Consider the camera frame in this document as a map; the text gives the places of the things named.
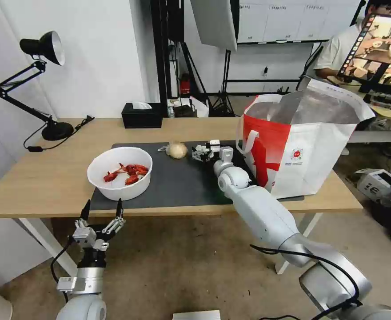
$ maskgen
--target tripod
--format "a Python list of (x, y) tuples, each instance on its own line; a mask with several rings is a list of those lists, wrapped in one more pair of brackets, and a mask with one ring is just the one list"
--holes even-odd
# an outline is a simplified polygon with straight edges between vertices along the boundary
[(223, 65), (223, 80), (221, 91), (218, 92), (218, 99), (209, 110), (212, 117), (234, 117), (236, 116), (227, 93), (228, 72), (230, 70), (231, 51), (225, 51), (225, 63)]

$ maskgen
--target white shopping bag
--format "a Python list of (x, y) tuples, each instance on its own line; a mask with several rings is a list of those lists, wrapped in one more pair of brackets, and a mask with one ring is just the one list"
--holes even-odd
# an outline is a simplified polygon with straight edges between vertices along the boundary
[(275, 198), (315, 194), (356, 125), (374, 116), (356, 94), (311, 80), (304, 91), (257, 96), (242, 117), (243, 149), (236, 147)]

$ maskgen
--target plastic bowl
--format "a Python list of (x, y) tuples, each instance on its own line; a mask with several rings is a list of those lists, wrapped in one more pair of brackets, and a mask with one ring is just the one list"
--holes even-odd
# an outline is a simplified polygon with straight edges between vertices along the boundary
[[(127, 174), (119, 174), (113, 181), (105, 182), (107, 171), (113, 172), (120, 168), (119, 163), (142, 164), (148, 168), (148, 173), (134, 184), (125, 185)], [(135, 147), (119, 147), (101, 153), (88, 167), (88, 180), (97, 187), (108, 199), (117, 201), (129, 200), (139, 196), (149, 186), (151, 180), (152, 158), (148, 152)]]

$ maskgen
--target black tissue box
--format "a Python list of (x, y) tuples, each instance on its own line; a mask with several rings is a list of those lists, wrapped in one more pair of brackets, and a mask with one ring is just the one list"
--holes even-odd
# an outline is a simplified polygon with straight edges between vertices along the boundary
[(148, 103), (152, 109), (134, 109), (132, 102), (124, 105), (121, 116), (126, 129), (129, 128), (161, 128), (163, 117), (161, 103)]

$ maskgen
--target lamp base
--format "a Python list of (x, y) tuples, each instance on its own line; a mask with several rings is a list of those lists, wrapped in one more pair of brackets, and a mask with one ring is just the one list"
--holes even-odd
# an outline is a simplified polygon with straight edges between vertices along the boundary
[(41, 132), (43, 139), (56, 141), (68, 138), (74, 132), (74, 128), (67, 122), (48, 122), (48, 126)]

